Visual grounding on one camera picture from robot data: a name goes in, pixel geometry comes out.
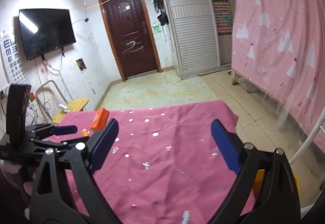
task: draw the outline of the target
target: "pink bedsheet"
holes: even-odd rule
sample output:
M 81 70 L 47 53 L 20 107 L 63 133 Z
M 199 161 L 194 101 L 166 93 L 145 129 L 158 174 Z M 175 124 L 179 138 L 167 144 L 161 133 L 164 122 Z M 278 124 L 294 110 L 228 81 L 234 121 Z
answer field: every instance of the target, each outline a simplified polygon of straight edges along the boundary
M 89 128 L 95 112 L 68 113 L 60 125 Z M 123 223 L 179 224 L 185 210 L 190 223 L 205 224 L 225 199 L 236 176 L 229 171 L 211 136 L 220 119 L 235 132 L 238 117 L 222 101 L 163 108 L 112 111 L 120 124 L 118 141 L 94 178 Z M 64 141 L 76 135 L 52 136 Z M 72 175 L 77 208 L 87 213 Z M 243 213 L 251 211 L 251 194 Z
M 306 134 L 325 106 L 325 0 L 236 0 L 232 67 Z M 314 140 L 325 152 L 325 136 Z

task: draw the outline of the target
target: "tile floor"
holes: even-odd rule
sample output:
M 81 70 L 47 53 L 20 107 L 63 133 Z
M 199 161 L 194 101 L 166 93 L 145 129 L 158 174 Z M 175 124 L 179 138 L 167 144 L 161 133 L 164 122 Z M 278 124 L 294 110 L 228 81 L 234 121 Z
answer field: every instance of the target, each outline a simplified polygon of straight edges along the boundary
M 102 107 L 110 110 L 150 108 L 191 102 L 224 101 L 239 116 L 237 134 L 243 142 L 252 142 L 258 149 L 285 150 L 290 159 L 301 144 L 303 132 L 287 121 L 277 129 L 278 116 L 264 104 L 260 94 L 248 94 L 242 85 L 233 86 L 229 70 L 181 80 L 176 71 L 155 73 L 114 85 Z M 324 164 L 318 164 L 308 149 L 292 166 L 301 186 L 301 206 L 314 202 L 325 180 Z

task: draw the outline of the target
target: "cardboard box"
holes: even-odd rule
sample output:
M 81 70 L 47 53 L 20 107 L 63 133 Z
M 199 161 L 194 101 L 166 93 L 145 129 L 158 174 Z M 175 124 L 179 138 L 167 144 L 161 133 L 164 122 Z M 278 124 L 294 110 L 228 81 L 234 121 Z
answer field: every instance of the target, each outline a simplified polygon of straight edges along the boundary
M 90 125 L 90 129 L 93 132 L 103 130 L 106 123 L 107 123 L 108 116 L 109 116 L 109 111 L 108 110 L 106 110 L 104 108 L 101 108 L 101 109 L 97 110 L 96 115 L 94 117 L 94 120 Z

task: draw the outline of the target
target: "small bottle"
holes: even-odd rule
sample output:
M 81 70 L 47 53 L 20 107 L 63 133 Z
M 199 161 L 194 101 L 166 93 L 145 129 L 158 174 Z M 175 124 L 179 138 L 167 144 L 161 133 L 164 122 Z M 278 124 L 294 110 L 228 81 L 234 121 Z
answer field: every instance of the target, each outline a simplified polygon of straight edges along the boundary
M 88 131 L 86 129 L 83 129 L 81 131 L 81 135 L 82 135 L 82 137 L 87 137 L 88 136 Z

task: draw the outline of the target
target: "tv screen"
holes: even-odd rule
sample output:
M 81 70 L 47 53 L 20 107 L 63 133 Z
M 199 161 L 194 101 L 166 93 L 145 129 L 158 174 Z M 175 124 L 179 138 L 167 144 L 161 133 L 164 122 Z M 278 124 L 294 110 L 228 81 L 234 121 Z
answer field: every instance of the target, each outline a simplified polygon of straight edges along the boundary
M 69 10 L 19 10 L 22 44 L 27 60 L 76 42 Z

